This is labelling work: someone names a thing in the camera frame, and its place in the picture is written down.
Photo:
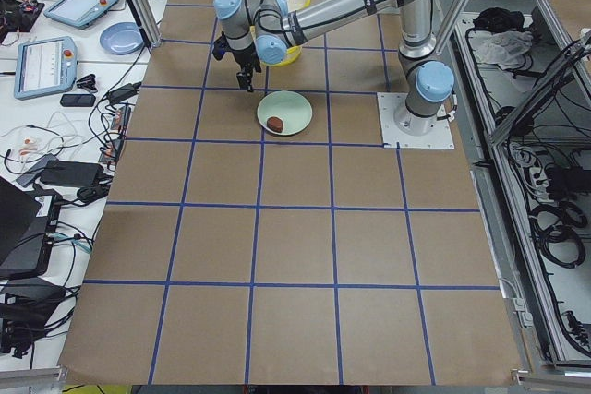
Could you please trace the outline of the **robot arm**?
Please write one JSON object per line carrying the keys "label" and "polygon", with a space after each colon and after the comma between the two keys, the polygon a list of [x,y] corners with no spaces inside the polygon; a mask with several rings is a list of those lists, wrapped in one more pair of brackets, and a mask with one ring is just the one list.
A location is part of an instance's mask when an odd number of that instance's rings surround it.
{"label": "robot arm", "polygon": [[414,62],[430,59],[437,38],[432,29],[432,0],[322,0],[289,10],[288,0],[213,0],[221,36],[211,51],[217,60],[231,54],[239,64],[241,89],[252,91],[252,77],[263,65],[280,64],[289,48],[337,30],[388,7],[401,14],[400,61],[410,72]]}

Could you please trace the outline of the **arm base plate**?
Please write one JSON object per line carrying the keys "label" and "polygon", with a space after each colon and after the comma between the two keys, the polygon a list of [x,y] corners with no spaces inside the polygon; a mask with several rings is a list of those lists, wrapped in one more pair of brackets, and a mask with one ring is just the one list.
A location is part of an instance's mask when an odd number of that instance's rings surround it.
{"label": "arm base plate", "polygon": [[454,149],[451,124],[443,104],[430,117],[406,108],[406,93],[377,94],[382,146],[387,149]]}

